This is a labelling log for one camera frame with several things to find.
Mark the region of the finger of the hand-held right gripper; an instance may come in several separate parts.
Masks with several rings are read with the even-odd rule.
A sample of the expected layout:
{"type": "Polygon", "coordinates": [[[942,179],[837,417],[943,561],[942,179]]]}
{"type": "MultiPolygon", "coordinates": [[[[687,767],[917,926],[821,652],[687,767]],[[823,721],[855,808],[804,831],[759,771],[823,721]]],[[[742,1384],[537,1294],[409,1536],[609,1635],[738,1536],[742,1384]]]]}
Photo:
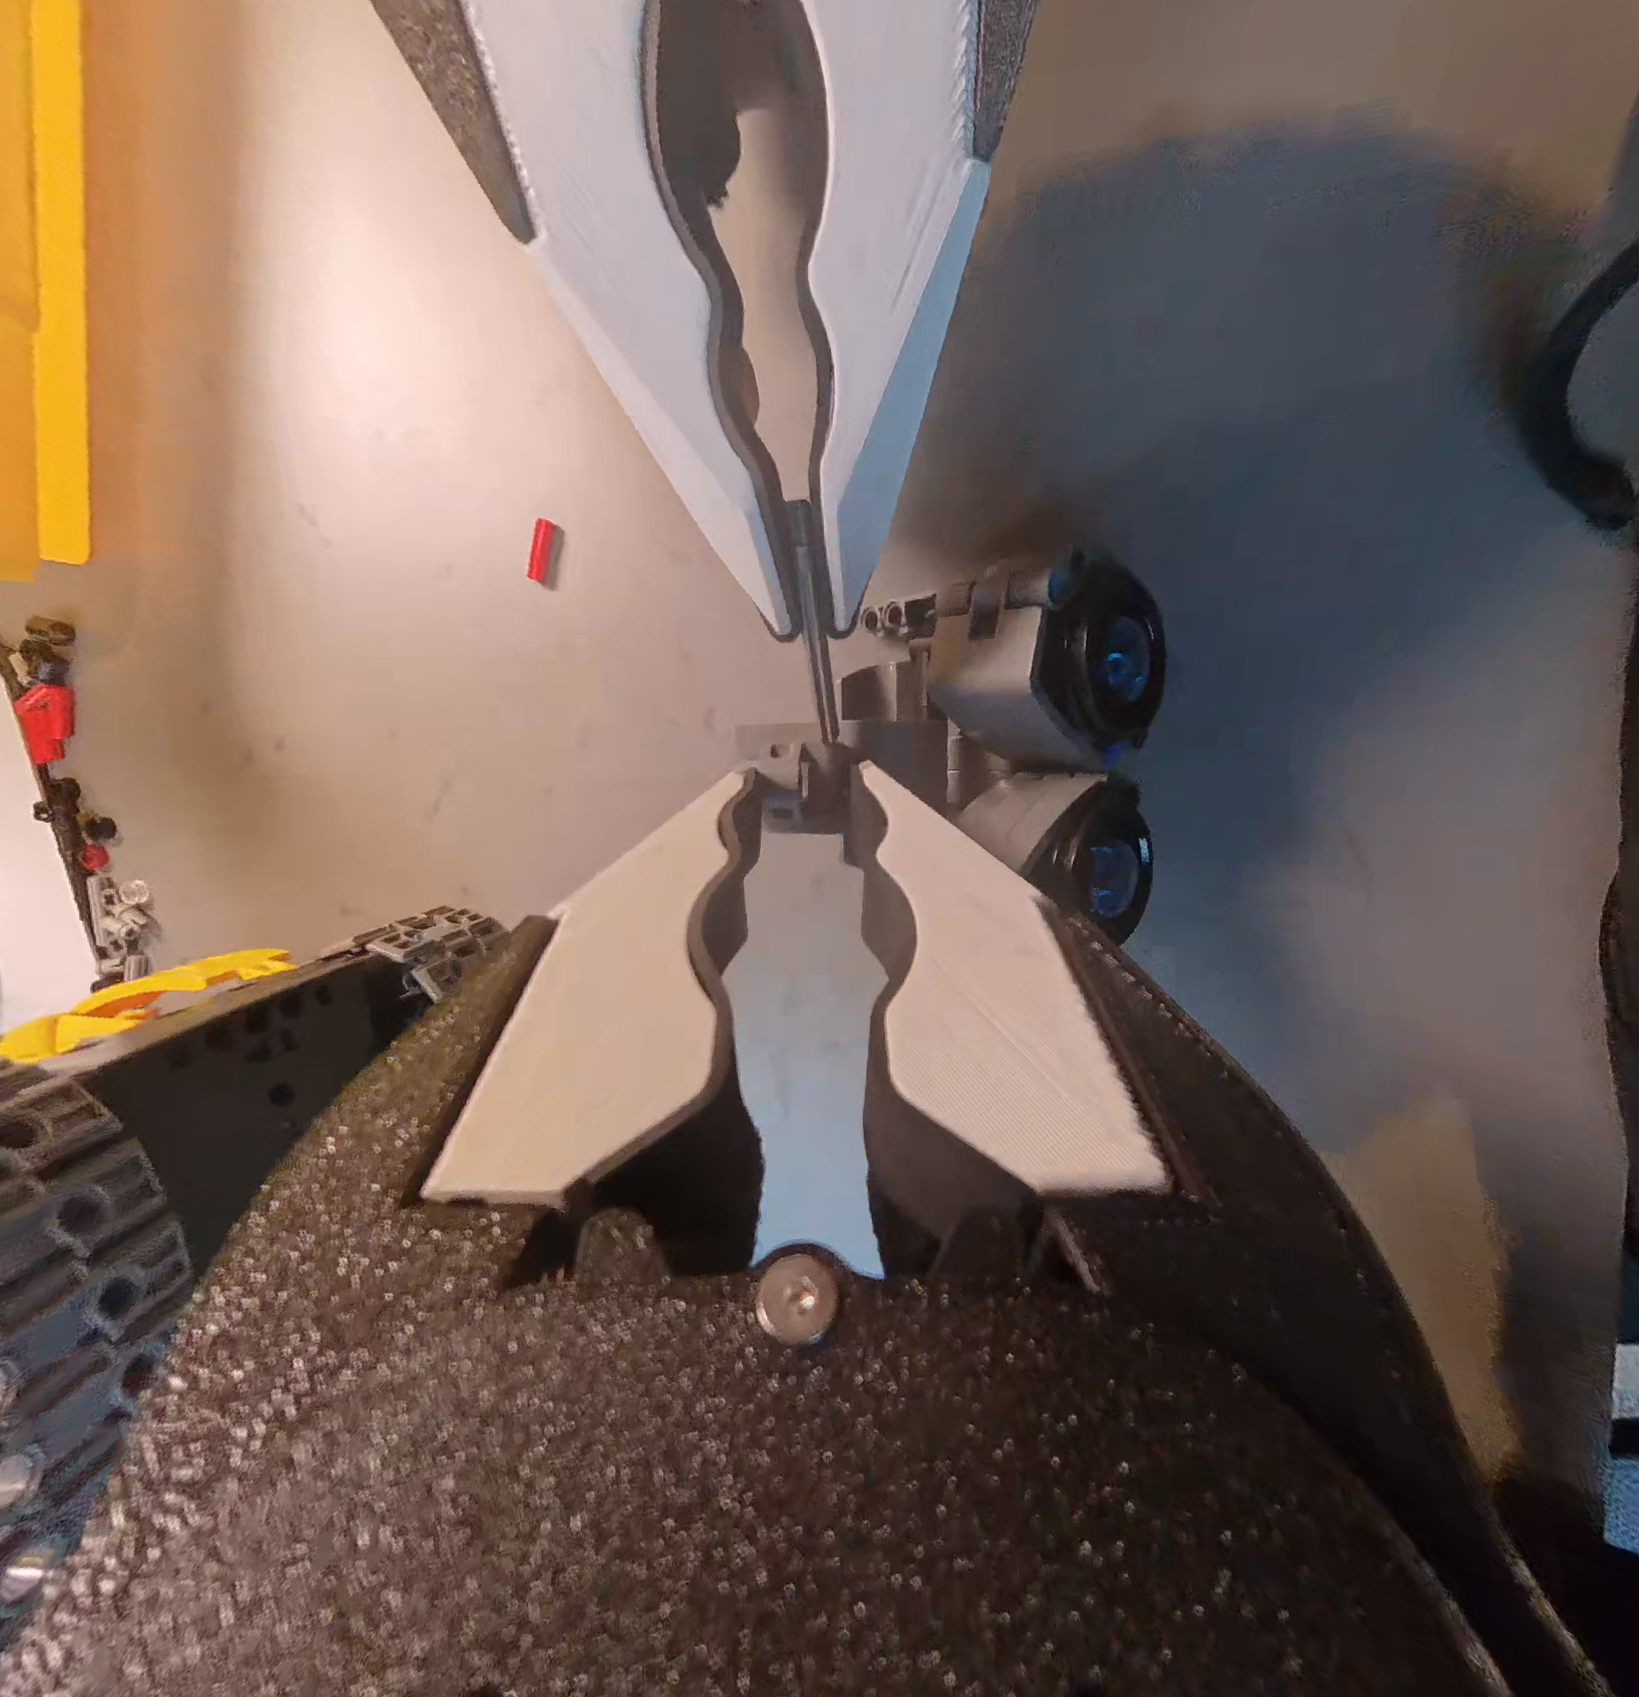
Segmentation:
{"type": "Polygon", "coordinates": [[[554,306],[703,539],[790,640],[759,479],[717,403],[717,281],[652,147],[646,14],[637,2],[468,4],[554,306]]]}
{"type": "Polygon", "coordinates": [[[827,165],[807,290],[830,357],[814,511],[830,622],[851,630],[908,474],[989,181],[979,6],[804,6],[827,165]]]}

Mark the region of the grey Lego engine assembly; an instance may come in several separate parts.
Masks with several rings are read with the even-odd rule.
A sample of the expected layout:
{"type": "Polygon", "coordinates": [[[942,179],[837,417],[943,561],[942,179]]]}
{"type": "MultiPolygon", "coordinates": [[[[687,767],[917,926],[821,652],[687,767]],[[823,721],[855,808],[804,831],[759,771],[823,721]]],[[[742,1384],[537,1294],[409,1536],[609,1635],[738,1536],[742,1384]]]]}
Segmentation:
{"type": "Polygon", "coordinates": [[[747,727],[761,827],[841,838],[850,778],[871,762],[1115,944],[1152,896],[1154,843],[1127,759],[1164,698],[1163,612],[1122,562],[1065,550],[924,596],[867,605],[858,628],[897,654],[834,679],[839,739],[747,727]]]}

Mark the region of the yellow toy robot body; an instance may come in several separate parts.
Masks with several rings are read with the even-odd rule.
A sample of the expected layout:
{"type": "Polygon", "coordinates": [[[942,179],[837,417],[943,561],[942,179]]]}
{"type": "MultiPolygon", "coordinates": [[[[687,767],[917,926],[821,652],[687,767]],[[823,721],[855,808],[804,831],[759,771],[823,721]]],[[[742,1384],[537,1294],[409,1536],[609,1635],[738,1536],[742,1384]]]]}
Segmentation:
{"type": "Polygon", "coordinates": [[[231,1227],[335,1096],[505,935],[434,907],[38,1059],[0,1056],[0,1653],[231,1227]]]}

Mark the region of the yellow plastic bin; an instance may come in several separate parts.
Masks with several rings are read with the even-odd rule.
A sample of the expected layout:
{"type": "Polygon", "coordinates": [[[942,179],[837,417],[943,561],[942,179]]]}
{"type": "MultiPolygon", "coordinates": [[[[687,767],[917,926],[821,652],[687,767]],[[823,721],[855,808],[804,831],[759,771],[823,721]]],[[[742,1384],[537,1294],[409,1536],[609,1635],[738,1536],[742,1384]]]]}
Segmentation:
{"type": "Polygon", "coordinates": [[[0,584],[91,553],[82,6],[0,2],[0,584]]]}

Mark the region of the white book stand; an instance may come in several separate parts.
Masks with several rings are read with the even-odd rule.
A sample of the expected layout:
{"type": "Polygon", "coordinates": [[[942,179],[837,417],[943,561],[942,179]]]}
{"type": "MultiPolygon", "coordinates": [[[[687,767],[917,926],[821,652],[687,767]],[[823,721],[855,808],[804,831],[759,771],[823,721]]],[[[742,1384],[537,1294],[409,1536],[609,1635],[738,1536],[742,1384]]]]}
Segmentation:
{"type": "Polygon", "coordinates": [[[77,1002],[96,962],[0,674],[0,1036],[77,1002]]]}

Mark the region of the grey desk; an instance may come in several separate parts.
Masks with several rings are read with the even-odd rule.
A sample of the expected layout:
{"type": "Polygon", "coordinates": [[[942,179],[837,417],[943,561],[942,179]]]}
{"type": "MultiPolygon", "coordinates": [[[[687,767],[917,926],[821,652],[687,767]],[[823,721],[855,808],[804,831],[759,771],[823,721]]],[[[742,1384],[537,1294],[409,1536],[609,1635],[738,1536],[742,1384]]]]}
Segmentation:
{"type": "MultiPolygon", "coordinates": [[[[95,557],[0,624],[79,622],[169,958],[535,914],[805,714],[370,4],[84,37],[95,557]]],[[[1150,585],[1133,949],[1336,1158],[1481,1455],[1576,1492],[1631,564],[1502,364],[1636,92],[1639,4],[1042,4],[873,585],[1064,539],[1150,585]]]]}

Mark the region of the pile of grey toy pieces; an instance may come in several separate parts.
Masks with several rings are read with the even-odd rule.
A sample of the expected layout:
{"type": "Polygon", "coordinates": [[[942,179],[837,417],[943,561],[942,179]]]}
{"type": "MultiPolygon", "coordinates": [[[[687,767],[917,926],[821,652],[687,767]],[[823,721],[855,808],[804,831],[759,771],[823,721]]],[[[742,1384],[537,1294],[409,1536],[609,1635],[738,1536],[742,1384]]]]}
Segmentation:
{"type": "Polygon", "coordinates": [[[95,957],[105,965],[121,965],[148,951],[155,916],[146,881],[119,881],[109,872],[84,881],[88,926],[95,957]]]}

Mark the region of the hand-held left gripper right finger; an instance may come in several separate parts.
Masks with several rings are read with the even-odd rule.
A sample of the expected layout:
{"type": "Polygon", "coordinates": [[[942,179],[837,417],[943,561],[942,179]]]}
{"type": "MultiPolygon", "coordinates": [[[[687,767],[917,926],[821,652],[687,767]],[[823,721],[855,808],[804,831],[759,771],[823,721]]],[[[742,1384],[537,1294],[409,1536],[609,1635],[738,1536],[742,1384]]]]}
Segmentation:
{"type": "Polygon", "coordinates": [[[851,771],[869,1017],[862,1139],[890,1200],[1164,1195],[1170,1169],[1032,884],[871,762],[851,771]]]}

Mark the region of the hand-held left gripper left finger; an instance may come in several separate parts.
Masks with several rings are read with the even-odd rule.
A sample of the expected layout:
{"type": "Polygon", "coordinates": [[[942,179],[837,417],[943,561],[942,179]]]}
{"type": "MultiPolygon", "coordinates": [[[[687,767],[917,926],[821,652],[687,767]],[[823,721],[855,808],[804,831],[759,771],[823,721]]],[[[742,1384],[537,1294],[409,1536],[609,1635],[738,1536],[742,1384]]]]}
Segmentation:
{"type": "Polygon", "coordinates": [[[551,911],[425,1202],[558,1206],[719,1096],[759,789],[747,767],[724,774],[551,911]]]}

